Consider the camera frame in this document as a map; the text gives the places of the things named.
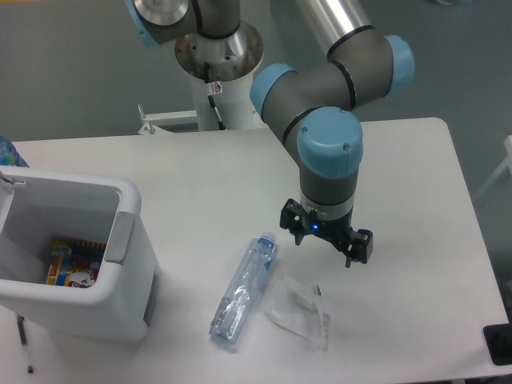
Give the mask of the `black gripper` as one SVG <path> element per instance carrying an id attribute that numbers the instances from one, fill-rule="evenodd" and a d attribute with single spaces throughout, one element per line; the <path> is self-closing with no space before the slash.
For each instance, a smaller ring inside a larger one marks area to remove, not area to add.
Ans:
<path id="1" fill-rule="evenodd" d="M 313 235 L 333 244 L 346 256 L 346 268 L 354 262 L 367 264 L 373 251 L 373 232 L 351 226 L 353 211 L 335 220 L 323 220 L 316 212 L 306 212 L 299 202 L 289 198 L 280 213 L 279 226 L 294 236 L 299 246 L 307 235 Z"/>

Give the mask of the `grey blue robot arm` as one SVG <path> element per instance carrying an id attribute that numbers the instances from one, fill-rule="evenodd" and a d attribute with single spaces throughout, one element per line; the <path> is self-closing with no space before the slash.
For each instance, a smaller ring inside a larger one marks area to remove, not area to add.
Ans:
<path id="1" fill-rule="evenodd" d="M 244 129 L 259 117 L 295 161 L 301 197 L 285 203 L 281 227 L 296 242 L 313 235 L 348 262 L 367 263 L 373 235 L 351 225 L 363 154 L 353 111 L 411 83 L 407 42 L 381 36 L 357 1 L 300 1 L 326 55 L 302 74 L 287 64 L 262 67 L 262 37 L 237 1 L 128 1 L 126 8 L 146 45 L 175 44 L 200 130 Z"/>

